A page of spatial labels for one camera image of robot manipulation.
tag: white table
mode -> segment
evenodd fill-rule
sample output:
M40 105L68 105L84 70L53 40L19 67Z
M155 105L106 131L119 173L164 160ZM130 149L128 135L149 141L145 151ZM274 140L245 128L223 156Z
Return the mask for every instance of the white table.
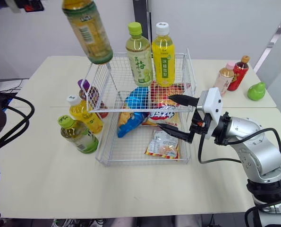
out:
M228 60L193 60L192 62L197 80L196 96L199 97L201 91L213 86L219 70ZM86 76L89 67L90 61L86 57L48 57L22 88L19 96L38 106L69 106L67 97L78 93L77 81ZM96 67L94 65L91 68L90 80L94 77ZM260 79L250 67L240 87L234 92L228 91L223 97L224 107L276 107L268 92L259 101L247 98L249 87L258 82ZM16 100L10 105L26 106Z
M242 212L253 206L247 177L238 163L201 165L192 150L187 165L104 167L60 135L57 118L67 107L35 105L28 130L0 149L0 212L7 218L110 218ZM24 113L28 108L21 107ZM276 108L224 108L274 127ZM20 119L7 110L0 137ZM271 133L266 133L277 144ZM199 137L195 136L198 149ZM204 143L203 160L237 158L230 147Z

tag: pink bottle cap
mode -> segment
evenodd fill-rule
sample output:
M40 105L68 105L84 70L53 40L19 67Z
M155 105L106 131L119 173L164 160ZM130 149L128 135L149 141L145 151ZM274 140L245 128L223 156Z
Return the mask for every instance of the pink bottle cap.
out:
M229 61L225 66L225 68L227 68L228 70L233 70L234 67L235 67L235 63L232 61Z

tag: snack package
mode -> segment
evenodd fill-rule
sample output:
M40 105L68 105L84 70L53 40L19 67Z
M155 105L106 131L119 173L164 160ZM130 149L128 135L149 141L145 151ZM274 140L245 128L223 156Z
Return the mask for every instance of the snack package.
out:
M169 87L161 87L154 81L151 84L150 97L153 105L157 107L172 105L178 106L177 103L170 100L168 97L172 95L182 95L185 91L184 85L181 83L173 84Z
M119 138L135 129L147 117L144 112L121 112L118 120L117 136Z
M145 154L167 159L178 159L178 139L170 136L165 131L154 130L153 139L149 143Z
M175 112L178 104L170 100L171 95L181 95L184 92L183 84L173 84L169 87L161 87L155 82L151 85L151 102L152 106L160 111L150 112L148 118L142 123L143 125L156 126L158 123L169 124L181 129L179 113Z
M125 99L125 109L146 109L148 87L137 87ZM121 112L118 119L117 136L119 138L126 135L129 131L135 129L147 117L146 112Z

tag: yellow tea bottle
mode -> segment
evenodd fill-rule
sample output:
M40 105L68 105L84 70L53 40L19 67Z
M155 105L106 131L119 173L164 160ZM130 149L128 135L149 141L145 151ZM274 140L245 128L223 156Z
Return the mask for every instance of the yellow tea bottle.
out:
M92 0L63 0L63 12L84 52L94 64L104 64L113 57L106 31Z
M69 112L75 119L85 123L92 133L100 133L103 122L96 113L88 113L85 100L81 100L79 96L69 96L67 101L71 105Z
M169 87L175 81L175 46L169 37L169 24L156 24L157 37L152 42L156 82L159 86Z

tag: black cable bundle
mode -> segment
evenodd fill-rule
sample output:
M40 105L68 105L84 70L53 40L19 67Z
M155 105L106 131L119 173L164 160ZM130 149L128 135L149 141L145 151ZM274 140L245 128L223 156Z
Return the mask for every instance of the black cable bundle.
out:
M34 114L35 108L32 105L32 103L30 103L29 101L17 97L17 96L12 96L10 94L7 93L2 93L0 92L0 97L7 97L7 98L14 98L17 100L20 100L26 104L28 104L31 108L31 111L28 115L23 114L21 111L11 107L11 106L6 106L6 108L8 108L9 110L12 110L16 113L18 113L19 115L21 115L23 117L23 120L21 120L16 126L14 126L9 132L7 132L4 136L2 136L0 138L0 148L5 146L6 144L10 143L12 140L16 139L17 137L19 137L20 135L22 135L28 128L29 126L29 119L32 117L32 115ZM18 131L16 134L12 135L14 132L16 132L22 125L24 125L24 127Z

